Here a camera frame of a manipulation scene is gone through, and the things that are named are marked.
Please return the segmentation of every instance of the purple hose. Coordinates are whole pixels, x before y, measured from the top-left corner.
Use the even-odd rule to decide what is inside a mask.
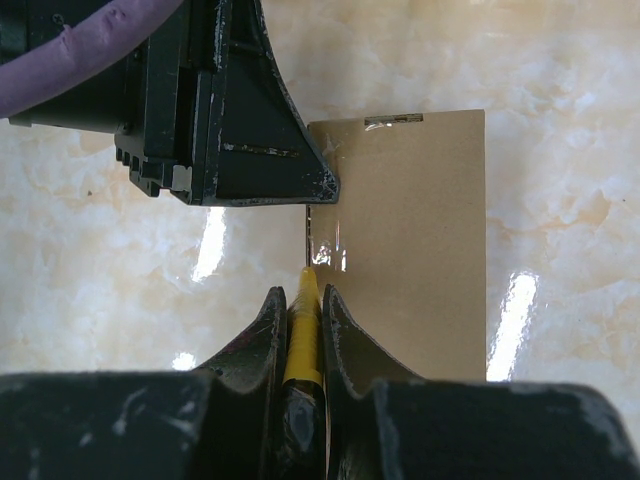
[[[75,28],[0,67],[0,118],[54,98],[110,67],[183,0],[113,0]]]

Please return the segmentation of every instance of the purple cable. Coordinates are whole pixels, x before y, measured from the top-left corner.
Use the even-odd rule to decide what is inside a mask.
[[[75,28],[0,67],[0,119],[54,98],[122,59],[183,0],[113,0]]]

